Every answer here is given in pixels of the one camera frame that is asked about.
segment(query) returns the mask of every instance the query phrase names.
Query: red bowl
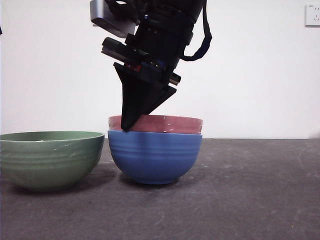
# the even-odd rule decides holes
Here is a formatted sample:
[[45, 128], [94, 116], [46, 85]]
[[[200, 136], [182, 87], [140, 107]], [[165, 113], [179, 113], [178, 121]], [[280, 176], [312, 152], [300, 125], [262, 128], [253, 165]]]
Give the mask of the red bowl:
[[[184, 116], [142, 115], [130, 129], [132, 132], [201, 134], [203, 121]], [[109, 117], [109, 129], [122, 131], [121, 116]]]

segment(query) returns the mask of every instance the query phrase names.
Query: wall outlet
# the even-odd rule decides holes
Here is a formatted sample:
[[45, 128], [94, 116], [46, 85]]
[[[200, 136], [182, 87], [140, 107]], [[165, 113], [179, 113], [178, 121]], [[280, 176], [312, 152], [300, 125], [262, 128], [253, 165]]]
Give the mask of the wall outlet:
[[307, 27], [320, 27], [320, 5], [305, 5], [305, 25]]

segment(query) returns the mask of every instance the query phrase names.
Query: dark gray surface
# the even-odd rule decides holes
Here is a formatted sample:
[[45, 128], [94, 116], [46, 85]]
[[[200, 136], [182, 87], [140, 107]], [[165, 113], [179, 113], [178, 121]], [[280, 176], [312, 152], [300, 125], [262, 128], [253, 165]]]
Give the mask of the dark gray surface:
[[320, 240], [320, 140], [207, 139], [165, 186], [100, 164], [75, 187], [1, 180], [1, 240]]

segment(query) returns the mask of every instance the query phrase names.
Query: bowl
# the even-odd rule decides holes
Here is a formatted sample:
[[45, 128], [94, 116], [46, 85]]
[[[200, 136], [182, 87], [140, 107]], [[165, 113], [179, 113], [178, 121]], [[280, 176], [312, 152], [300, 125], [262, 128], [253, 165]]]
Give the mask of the bowl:
[[[130, 129], [132, 132], [201, 134], [203, 121], [185, 116], [142, 115]], [[122, 131], [121, 116], [109, 117], [109, 130]]]
[[66, 189], [99, 162], [104, 134], [87, 131], [20, 132], [0, 136], [1, 173], [37, 192]]
[[112, 158], [118, 168], [142, 184], [169, 184], [194, 165], [201, 134], [108, 131]]

